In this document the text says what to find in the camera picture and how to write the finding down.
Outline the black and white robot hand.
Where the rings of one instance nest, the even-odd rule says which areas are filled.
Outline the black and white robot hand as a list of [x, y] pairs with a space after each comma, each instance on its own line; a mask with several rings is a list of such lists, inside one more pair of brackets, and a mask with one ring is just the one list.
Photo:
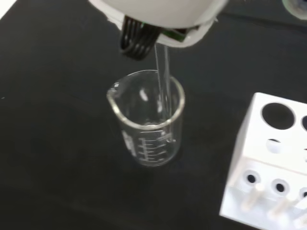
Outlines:
[[123, 55], [143, 60], [157, 43], [186, 48], [198, 43], [226, 0], [91, 0], [121, 31]]

